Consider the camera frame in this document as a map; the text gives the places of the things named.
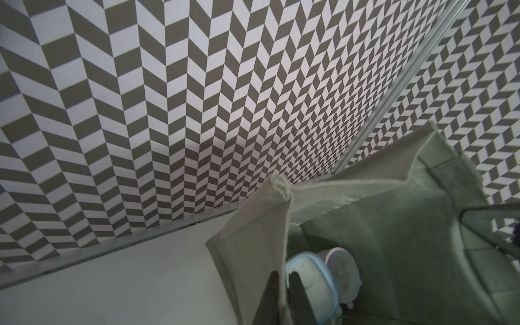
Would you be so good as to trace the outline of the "green canvas bag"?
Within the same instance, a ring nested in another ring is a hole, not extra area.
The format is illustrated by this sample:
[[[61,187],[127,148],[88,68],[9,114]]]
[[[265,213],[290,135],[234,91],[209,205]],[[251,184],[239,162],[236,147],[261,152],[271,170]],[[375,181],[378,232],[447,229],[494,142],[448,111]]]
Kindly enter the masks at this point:
[[[271,175],[207,241],[239,324],[279,274],[279,324],[294,324],[287,261],[341,247],[362,286],[346,324],[518,324],[510,255],[461,222],[489,206],[471,160],[428,123],[324,181]]]

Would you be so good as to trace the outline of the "light blue square clock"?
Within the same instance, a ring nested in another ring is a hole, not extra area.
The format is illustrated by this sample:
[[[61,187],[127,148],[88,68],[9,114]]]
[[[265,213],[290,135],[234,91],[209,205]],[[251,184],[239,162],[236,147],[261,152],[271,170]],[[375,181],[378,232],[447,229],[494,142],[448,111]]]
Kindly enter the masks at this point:
[[[313,252],[302,252],[286,263],[287,278],[297,272],[318,324],[330,324],[339,308],[339,294],[324,261]]]

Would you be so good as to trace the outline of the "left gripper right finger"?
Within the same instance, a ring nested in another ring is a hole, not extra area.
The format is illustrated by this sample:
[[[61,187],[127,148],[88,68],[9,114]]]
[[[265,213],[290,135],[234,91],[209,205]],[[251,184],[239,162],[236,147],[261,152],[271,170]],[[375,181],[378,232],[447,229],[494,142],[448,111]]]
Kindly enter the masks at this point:
[[[296,325],[317,325],[301,277],[297,272],[292,272],[289,274],[288,280],[288,300],[293,323]]]

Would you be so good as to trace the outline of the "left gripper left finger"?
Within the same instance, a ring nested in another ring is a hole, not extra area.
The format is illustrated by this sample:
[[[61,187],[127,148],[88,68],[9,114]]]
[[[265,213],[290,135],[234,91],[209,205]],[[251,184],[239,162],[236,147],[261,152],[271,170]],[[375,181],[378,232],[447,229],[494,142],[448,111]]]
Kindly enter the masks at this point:
[[[259,307],[257,308],[253,325],[279,324],[279,274],[273,271],[268,278]]]

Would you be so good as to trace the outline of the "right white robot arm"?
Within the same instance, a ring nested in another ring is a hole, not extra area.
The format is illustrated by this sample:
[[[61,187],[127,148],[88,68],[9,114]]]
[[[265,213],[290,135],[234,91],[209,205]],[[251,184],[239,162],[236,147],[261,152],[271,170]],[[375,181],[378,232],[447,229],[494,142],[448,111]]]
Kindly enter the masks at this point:
[[[466,209],[460,218],[475,234],[519,260],[519,203]]]

